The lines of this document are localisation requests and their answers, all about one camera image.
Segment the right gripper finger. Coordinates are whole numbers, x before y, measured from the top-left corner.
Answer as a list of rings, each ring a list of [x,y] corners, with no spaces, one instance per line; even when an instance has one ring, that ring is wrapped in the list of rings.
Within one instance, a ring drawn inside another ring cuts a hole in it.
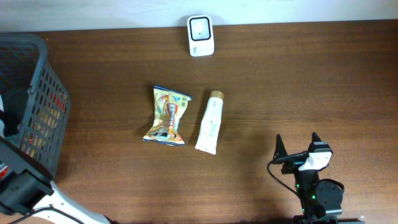
[[[312,141],[308,147],[308,151],[315,152],[323,147],[323,141],[320,139],[316,132],[312,133]]]
[[[276,142],[275,142],[275,151],[273,155],[273,164],[283,164],[284,159],[288,156],[287,151],[285,149],[283,140],[281,138],[280,134],[277,134],[276,136]]]

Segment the white tube with tan cap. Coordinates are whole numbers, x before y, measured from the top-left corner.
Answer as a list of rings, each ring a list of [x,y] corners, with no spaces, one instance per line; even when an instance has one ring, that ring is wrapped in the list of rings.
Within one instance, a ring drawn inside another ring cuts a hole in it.
[[[203,152],[216,154],[218,135],[221,126],[223,112],[224,93],[221,91],[212,91],[204,112],[200,132],[198,135],[195,149]]]

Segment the yellow snack bag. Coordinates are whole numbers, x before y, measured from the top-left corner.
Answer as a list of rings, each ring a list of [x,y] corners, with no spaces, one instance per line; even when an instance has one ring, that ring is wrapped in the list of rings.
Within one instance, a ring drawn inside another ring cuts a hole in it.
[[[169,146],[184,146],[178,133],[179,122],[193,97],[156,85],[154,87],[154,122],[144,135],[144,141],[157,142]]]

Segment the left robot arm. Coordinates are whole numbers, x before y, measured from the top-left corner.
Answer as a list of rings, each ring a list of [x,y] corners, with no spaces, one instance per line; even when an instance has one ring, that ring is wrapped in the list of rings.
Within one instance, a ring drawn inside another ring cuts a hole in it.
[[[1,179],[1,213],[20,213],[14,223],[30,217],[52,223],[113,223],[60,191],[44,166],[5,138],[9,130],[16,131],[17,124],[1,103],[1,168],[8,170]]]

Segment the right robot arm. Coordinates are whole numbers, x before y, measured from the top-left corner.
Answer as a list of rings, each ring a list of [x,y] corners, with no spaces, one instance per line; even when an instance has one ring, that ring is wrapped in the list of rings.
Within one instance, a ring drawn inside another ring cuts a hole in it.
[[[280,134],[276,136],[275,152],[269,165],[281,164],[283,175],[294,175],[295,188],[290,188],[274,174],[271,177],[300,200],[302,214],[294,216],[293,223],[338,223],[345,187],[336,180],[321,179],[318,175],[328,167],[332,155],[329,144],[316,133],[312,133],[306,151],[291,155],[287,154]]]

